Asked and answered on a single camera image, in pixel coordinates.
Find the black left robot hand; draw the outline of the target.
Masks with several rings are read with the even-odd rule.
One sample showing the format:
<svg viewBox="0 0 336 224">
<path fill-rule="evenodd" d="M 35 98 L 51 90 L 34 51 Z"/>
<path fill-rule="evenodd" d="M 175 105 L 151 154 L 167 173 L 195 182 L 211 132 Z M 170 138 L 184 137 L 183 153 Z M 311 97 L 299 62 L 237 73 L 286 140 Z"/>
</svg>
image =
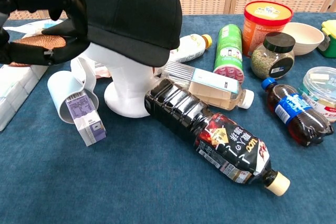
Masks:
<svg viewBox="0 0 336 224">
<path fill-rule="evenodd" d="M 85 0 L 1 0 L 1 24 L 5 24 L 15 11 L 34 13 L 47 10 L 52 20 L 58 20 L 65 12 L 70 22 L 69 28 L 57 30 L 48 28 L 44 35 L 59 36 L 65 40 L 65 46 L 48 49 L 42 46 L 24 45 L 9 40 L 9 34 L 1 28 L 1 63 L 23 63 L 28 65 L 51 66 L 70 61 L 89 46 L 88 17 Z"/>
</svg>

